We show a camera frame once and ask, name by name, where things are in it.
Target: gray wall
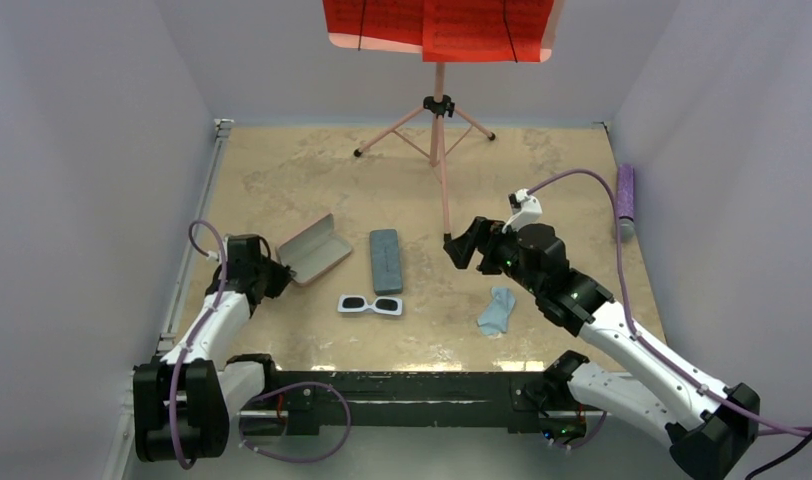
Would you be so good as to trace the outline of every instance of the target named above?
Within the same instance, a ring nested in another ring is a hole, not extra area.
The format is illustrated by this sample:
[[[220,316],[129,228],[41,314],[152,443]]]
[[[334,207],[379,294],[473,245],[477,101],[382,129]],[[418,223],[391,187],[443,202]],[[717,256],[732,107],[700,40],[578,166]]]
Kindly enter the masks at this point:
[[[378,123],[432,94],[418,55],[332,46],[320,0],[157,0],[206,103],[248,124]],[[545,64],[456,64],[446,89],[486,122],[610,120],[677,0],[567,0]]]
[[[812,424],[812,2],[682,1],[613,133],[671,345]],[[775,473],[812,478],[812,445]]]
[[[210,122],[152,0],[0,1],[0,479],[100,477]]]

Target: purple cylinder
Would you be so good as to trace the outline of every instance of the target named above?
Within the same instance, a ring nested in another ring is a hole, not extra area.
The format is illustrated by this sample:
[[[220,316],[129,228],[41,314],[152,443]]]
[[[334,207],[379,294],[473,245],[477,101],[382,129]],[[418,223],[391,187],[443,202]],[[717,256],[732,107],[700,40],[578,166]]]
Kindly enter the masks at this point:
[[[633,219],[633,166],[626,163],[618,167],[618,192],[616,194],[618,218]]]
[[[626,241],[636,233],[633,211],[633,166],[623,164],[618,167],[618,191],[615,209],[618,211],[618,225],[621,227],[621,240]]]

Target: metal rod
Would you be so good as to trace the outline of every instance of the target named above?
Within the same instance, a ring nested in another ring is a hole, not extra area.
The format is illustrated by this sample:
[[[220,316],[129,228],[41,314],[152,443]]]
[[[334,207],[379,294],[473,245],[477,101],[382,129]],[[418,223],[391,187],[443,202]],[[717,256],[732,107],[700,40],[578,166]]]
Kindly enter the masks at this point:
[[[456,114],[459,115],[460,117],[464,118],[466,122],[473,125],[477,130],[483,132],[483,135],[485,135],[489,139],[491,139],[494,136],[494,134],[491,133],[487,128],[482,126],[482,124],[480,124],[480,122],[476,121],[474,119],[474,117],[472,117],[472,116],[468,115],[467,113],[463,112],[461,108],[455,107],[453,109],[453,111],[456,112]]]
[[[474,129],[474,126],[473,126],[473,125],[471,125],[470,127],[468,127],[468,129],[467,129],[467,130],[465,130],[465,133],[463,133],[463,134],[462,134],[462,136],[461,136],[461,137],[459,137],[459,140],[456,140],[456,143],[454,143],[452,147],[450,147],[450,148],[448,148],[448,149],[447,149],[447,151],[444,153],[444,155],[445,155],[445,156],[450,155],[450,152],[452,152],[452,151],[453,151],[453,149],[454,149],[454,148],[456,148],[456,145],[459,145],[459,142],[461,142],[463,138],[467,137],[467,136],[468,136],[468,133],[470,133],[470,132],[471,132],[471,130],[473,130],[473,129]]]
[[[411,112],[406,114],[403,118],[401,118],[400,120],[395,122],[394,125],[388,127],[387,129],[380,132],[379,135],[377,135],[376,137],[374,137],[374,138],[370,139],[369,141],[365,142],[364,144],[362,144],[362,146],[360,146],[357,150],[359,151],[359,153],[364,153],[365,150],[371,148],[375,143],[377,143],[380,140],[382,140],[383,138],[385,138],[389,133],[393,133],[395,130],[397,130],[398,128],[403,126],[404,123],[408,122],[409,120],[412,120],[413,118],[418,116],[419,113],[421,113],[423,111],[424,111],[424,106],[423,105],[421,105],[420,107],[412,110]]]
[[[439,132],[436,128],[438,125],[438,117],[433,114],[433,121],[430,134],[430,166],[435,167],[438,165],[438,136]],[[441,136],[444,136],[444,130],[441,131]]]
[[[288,418],[288,411],[280,412],[282,418]],[[238,412],[239,417],[245,418],[270,418],[276,420],[276,410],[241,410]]]
[[[444,99],[444,62],[435,64],[435,91],[433,100],[441,102]]]
[[[450,207],[447,203],[447,160],[444,154],[444,117],[436,117],[435,129],[438,131],[438,163],[441,164],[441,208],[444,214],[444,234],[450,235]]]
[[[419,151],[419,152],[423,153],[425,157],[430,158],[430,154],[429,154],[429,153],[427,153],[426,151],[424,151],[424,149],[423,149],[423,148],[421,148],[421,147],[419,147],[419,146],[415,145],[415,142],[413,142],[412,140],[409,140],[408,138],[404,137],[402,133],[398,132],[397,130],[395,130],[395,131],[393,131],[393,132],[391,132],[391,133],[393,133],[393,134],[397,135],[398,137],[400,137],[400,139],[401,139],[401,140],[403,140],[404,142],[406,142],[406,143],[408,143],[409,145],[411,145],[411,146],[412,146],[412,148],[414,148],[415,150],[417,150],[417,151]]]

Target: sunglasses lens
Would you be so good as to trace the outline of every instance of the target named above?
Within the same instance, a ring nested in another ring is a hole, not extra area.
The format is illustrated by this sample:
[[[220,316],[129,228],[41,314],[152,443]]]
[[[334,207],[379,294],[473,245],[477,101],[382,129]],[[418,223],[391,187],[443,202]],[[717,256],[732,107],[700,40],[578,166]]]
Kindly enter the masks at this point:
[[[376,306],[378,309],[385,310],[386,312],[394,312],[397,310],[397,302],[389,298],[377,300]]]
[[[365,306],[365,299],[362,297],[347,297],[341,301],[342,308],[362,308]]]

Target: sheet music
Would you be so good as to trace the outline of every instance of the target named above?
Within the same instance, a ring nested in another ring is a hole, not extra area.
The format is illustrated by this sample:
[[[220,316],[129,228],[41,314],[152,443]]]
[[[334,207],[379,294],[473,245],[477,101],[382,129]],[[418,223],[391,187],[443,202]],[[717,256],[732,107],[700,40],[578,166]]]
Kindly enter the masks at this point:
[[[426,62],[540,62],[553,2],[323,0],[329,33],[416,45]]]
[[[330,33],[421,45],[424,0],[323,0]]]
[[[425,0],[423,59],[538,62],[552,8],[553,0]]]

